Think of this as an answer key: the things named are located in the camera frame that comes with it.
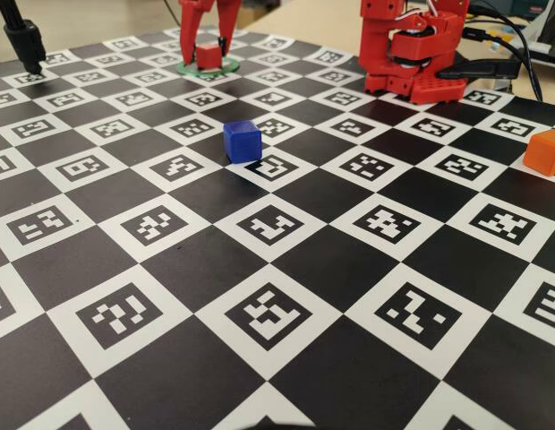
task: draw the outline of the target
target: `white square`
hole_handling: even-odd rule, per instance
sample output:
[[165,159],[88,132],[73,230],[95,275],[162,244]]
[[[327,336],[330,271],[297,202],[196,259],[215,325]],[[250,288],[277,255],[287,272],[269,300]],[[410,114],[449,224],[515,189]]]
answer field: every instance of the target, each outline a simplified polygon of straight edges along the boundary
[[117,108],[121,112],[130,112],[131,110],[156,105],[166,99],[166,97],[143,87],[119,92],[118,94],[103,98],[106,103]]
[[261,140],[268,145],[276,145],[310,129],[304,123],[275,112],[258,116],[253,122],[261,131]]
[[58,76],[48,69],[41,71],[41,74],[30,74],[27,72],[5,76],[3,80],[14,88],[27,87],[40,82],[47,82],[56,79]]
[[305,57],[304,60],[325,67],[336,67],[346,63],[351,56],[351,54],[334,49],[333,47],[322,47],[310,56]]
[[203,110],[225,105],[235,100],[235,97],[229,96],[222,91],[214,90],[213,88],[200,88],[196,91],[172,97],[171,100],[185,108],[201,112]]
[[364,146],[347,150],[321,166],[329,173],[374,192],[393,182],[411,167],[400,159],[394,159]]
[[507,169],[496,161],[450,146],[443,146],[417,167],[476,191],[482,191]]
[[221,168],[211,159],[188,147],[171,150],[131,167],[132,170],[148,179],[165,193]]
[[314,128],[332,134],[345,141],[360,145],[385,133],[391,127],[366,118],[365,116],[345,112],[344,114],[331,118],[325,123],[315,125]]
[[125,81],[132,82],[134,85],[139,87],[148,87],[157,83],[172,81],[173,79],[178,79],[179,77],[180,76],[178,74],[169,72],[168,70],[149,69],[127,74],[123,76],[123,79]]
[[118,75],[106,69],[90,69],[82,72],[70,73],[63,76],[63,79],[70,82],[75,87],[87,87],[96,83],[108,82],[117,79]]
[[284,36],[268,35],[264,40],[253,43],[253,47],[260,47],[267,51],[281,51],[287,47],[291,47],[295,43],[295,39],[286,38]]
[[510,103],[514,97],[514,94],[507,94],[506,92],[481,90],[468,86],[465,89],[465,96],[459,101],[466,105],[498,111]]
[[134,260],[143,262],[206,228],[209,223],[174,197],[162,194],[98,226]]
[[405,430],[445,428],[453,417],[465,423],[465,428],[470,426],[479,430],[513,430],[504,421],[443,381],[409,421]]
[[266,67],[281,67],[282,65],[289,65],[298,60],[299,58],[296,56],[289,56],[281,52],[264,52],[263,54],[248,58],[248,61],[253,61],[254,63],[265,65]]
[[343,85],[347,85],[349,82],[357,81],[358,79],[363,78],[363,75],[355,72],[349,72],[348,70],[329,68],[310,73],[306,75],[306,77],[317,82],[327,83],[327,85],[341,87]]
[[111,39],[102,43],[109,49],[112,49],[116,52],[130,51],[133,49],[138,49],[140,47],[147,47],[149,45],[148,43],[143,42],[142,40],[135,38],[134,36],[129,36],[128,38]]
[[177,65],[182,61],[182,56],[176,52],[164,52],[162,54],[155,54],[154,56],[139,58],[138,61],[150,67],[165,67],[167,65]]
[[226,168],[271,193],[316,169],[313,164],[274,147],[264,150],[259,161],[230,164]]
[[0,150],[0,181],[33,168],[34,166],[15,148]]
[[301,410],[270,383],[264,383],[212,430],[235,430],[256,426],[264,417],[281,425],[313,426]]
[[288,108],[305,100],[299,94],[294,94],[281,88],[267,88],[248,94],[240,99],[270,112]]
[[[276,195],[268,194],[214,225],[261,258],[271,262],[301,244],[326,224]],[[260,237],[255,236],[254,232],[260,234]]]
[[534,134],[551,129],[548,125],[535,123],[534,121],[528,121],[527,119],[507,115],[502,112],[494,112],[474,127],[524,143],[528,143]]
[[126,168],[108,152],[95,147],[45,164],[38,170],[59,190],[67,193]]
[[471,126],[442,116],[419,112],[397,124],[395,128],[441,145],[448,145],[468,132]]
[[436,103],[423,103],[422,105],[415,105],[414,103],[411,103],[410,101],[408,101],[408,98],[401,96],[399,94],[395,94],[394,92],[388,92],[386,94],[383,94],[382,96],[379,97],[379,100],[384,100],[389,103],[393,103],[394,105],[399,105],[404,108],[416,110],[418,112],[423,112],[436,105]]
[[525,158],[525,154],[522,154],[510,166],[512,168],[515,168],[516,170],[520,170],[521,172],[525,172],[529,175],[534,175],[534,176],[537,176],[537,177],[541,177],[542,179],[545,179],[547,181],[555,183],[555,175],[546,176],[546,175],[543,175],[542,173],[534,170],[533,168],[529,168],[529,167],[525,166],[525,163],[523,162],[524,158]]
[[54,115],[47,114],[23,119],[18,123],[0,127],[0,134],[12,145],[19,146],[24,143],[43,139],[53,134],[66,132],[71,127]]
[[222,133],[222,123],[203,114],[191,114],[155,127],[162,134],[182,145],[188,145]]
[[18,105],[19,103],[29,100],[29,97],[15,88],[0,91],[0,108]]
[[45,312],[11,264],[0,267],[0,291],[0,338]]
[[14,261],[94,225],[66,195],[59,194],[1,217],[0,246]]
[[[129,285],[134,285],[161,315],[110,348],[103,348],[77,313]],[[108,305],[119,304],[109,297]],[[96,378],[174,328],[192,313],[140,265],[136,265],[51,309],[47,314],[90,375]]]
[[56,67],[58,65],[68,65],[70,63],[76,63],[82,61],[81,58],[77,57],[68,49],[62,51],[49,52],[47,58],[42,62],[44,68],[48,69],[50,67]]
[[[267,299],[272,294],[274,298],[278,295],[285,296],[286,299],[289,299],[288,301],[291,301],[291,308],[284,309],[279,304],[273,304],[272,307],[266,308],[261,300]],[[254,304],[239,307],[248,298]],[[253,309],[256,305],[256,299],[258,299],[257,302],[260,303],[260,306]],[[251,334],[244,331],[228,317],[227,314],[230,311],[248,313],[249,315],[256,311],[261,314],[270,312],[278,315],[279,313],[279,322],[266,320],[267,323],[259,324],[258,327],[250,324],[252,330],[255,330],[268,341],[272,341],[283,330],[292,327],[290,324],[298,323],[296,318],[300,318],[298,321],[301,321],[304,315],[306,315],[306,318],[298,323],[299,325],[294,327],[282,340],[266,349]],[[203,323],[266,380],[270,379],[312,343],[340,315],[341,313],[333,306],[324,302],[271,265],[255,272],[250,278],[230,289],[196,313],[196,316]]]
[[[417,295],[416,300],[411,298],[406,309],[399,310],[399,312],[408,312],[410,315],[406,319],[406,323],[416,325],[420,332],[425,330],[425,324],[429,323],[426,320],[429,318],[424,318],[425,321],[423,319],[415,320],[415,317],[419,315],[415,315],[414,311],[423,306],[427,299],[436,299],[459,313],[452,326],[432,349],[425,347],[420,341],[406,334],[411,332],[407,327],[401,331],[375,314],[396,293],[407,291],[411,285],[420,290],[424,297]],[[364,327],[365,330],[439,379],[444,378],[490,315],[490,312],[480,306],[424,277],[403,263],[400,263],[369,292],[365,293],[346,312],[346,316]]]
[[143,132],[149,128],[146,124],[127,114],[118,114],[78,126],[75,130],[91,142],[101,146]]
[[241,77],[242,76],[237,73],[219,74],[218,76],[192,76],[191,74],[182,75],[182,78],[186,81],[198,83],[203,87],[215,87],[220,83],[235,81]]
[[[480,219],[484,211],[491,211],[495,215]],[[555,221],[483,193],[470,200],[447,224],[529,262],[555,230]],[[514,239],[521,231],[527,233],[522,233],[520,243],[515,242]]]
[[331,108],[349,112],[374,101],[375,98],[364,92],[357,92],[347,88],[332,88],[310,97],[310,100],[317,101]]
[[122,52],[110,52],[102,56],[92,56],[84,61],[95,67],[105,68],[113,65],[124,65],[134,61],[134,57],[128,56]]
[[88,381],[19,430],[64,428],[65,424],[79,415],[90,430],[128,430],[128,426],[95,381]]
[[[371,217],[369,229],[355,225],[368,214]],[[416,221],[408,232],[405,231],[410,226],[407,221]],[[368,197],[329,224],[399,261],[403,261],[442,226],[442,222],[381,194]]]
[[39,97],[33,101],[39,106],[44,108],[47,112],[59,112],[68,108],[75,108],[85,103],[90,103],[97,98],[85,90],[80,88],[72,88],[57,92],[56,94],[49,94],[48,96]]
[[246,74],[245,78],[269,87],[277,87],[292,81],[297,81],[302,75],[283,69],[269,68]]
[[555,346],[555,273],[530,264],[494,314]]

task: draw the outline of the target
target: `black cable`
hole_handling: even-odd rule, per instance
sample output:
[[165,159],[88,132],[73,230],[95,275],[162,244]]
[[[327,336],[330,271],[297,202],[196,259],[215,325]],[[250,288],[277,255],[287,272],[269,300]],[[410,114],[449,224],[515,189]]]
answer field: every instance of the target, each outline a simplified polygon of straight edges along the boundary
[[166,7],[168,8],[168,11],[170,12],[170,14],[172,15],[172,18],[174,19],[176,25],[178,27],[180,27],[180,22],[178,21],[178,17],[176,17],[176,14],[174,13],[174,11],[172,10],[172,7],[170,7],[170,3],[168,2],[168,0],[164,0],[164,4],[166,5]]
[[534,68],[532,66],[532,58],[530,56],[530,50],[528,49],[528,43],[526,42],[525,35],[522,34],[522,31],[517,27],[515,23],[513,23],[507,17],[487,7],[479,6],[478,4],[471,4],[468,6],[468,12],[476,16],[478,15],[488,16],[490,18],[501,20],[508,26],[512,27],[512,29],[516,32],[518,37],[522,40],[522,45],[525,51],[524,65],[528,72],[528,76],[530,78],[530,84],[532,85],[534,95],[536,96],[537,100],[542,101],[542,88],[540,87],[540,83],[538,82],[538,77],[536,76],[536,72],[534,71]]

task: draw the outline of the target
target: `green circular base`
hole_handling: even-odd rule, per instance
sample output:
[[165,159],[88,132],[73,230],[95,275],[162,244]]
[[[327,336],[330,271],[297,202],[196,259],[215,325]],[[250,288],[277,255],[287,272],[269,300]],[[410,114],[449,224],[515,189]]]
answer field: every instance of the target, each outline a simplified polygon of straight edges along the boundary
[[203,72],[198,69],[198,65],[196,65],[196,63],[191,63],[188,65],[184,63],[179,63],[178,66],[176,67],[176,70],[180,74],[189,74],[191,76],[197,76],[199,78],[200,77],[213,78],[215,76],[219,76],[220,74],[235,72],[239,68],[240,68],[240,62],[238,60],[234,60],[233,58],[224,58],[224,63],[222,64],[221,69],[208,70]]

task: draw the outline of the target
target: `black and white grid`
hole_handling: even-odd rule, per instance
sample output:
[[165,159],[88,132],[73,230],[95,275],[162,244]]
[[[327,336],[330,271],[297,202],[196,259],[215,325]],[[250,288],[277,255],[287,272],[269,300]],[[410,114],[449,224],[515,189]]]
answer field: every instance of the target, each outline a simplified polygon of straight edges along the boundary
[[555,106],[242,30],[183,77],[177,36],[0,64],[0,429],[555,429]]

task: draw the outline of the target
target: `wire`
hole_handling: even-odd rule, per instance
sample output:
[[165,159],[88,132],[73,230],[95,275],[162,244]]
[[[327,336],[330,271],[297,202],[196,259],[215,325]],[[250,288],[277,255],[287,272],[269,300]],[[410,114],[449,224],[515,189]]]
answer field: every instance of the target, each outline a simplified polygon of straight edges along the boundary
[[166,5],[166,7],[168,8],[168,11],[170,12],[170,14],[172,15],[172,18],[174,19],[176,25],[178,27],[180,27],[180,22],[178,21],[178,18],[176,17],[176,14],[174,13],[174,11],[172,10],[172,7],[170,7],[170,3],[168,2],[168,0],[164,0],[164,4]]

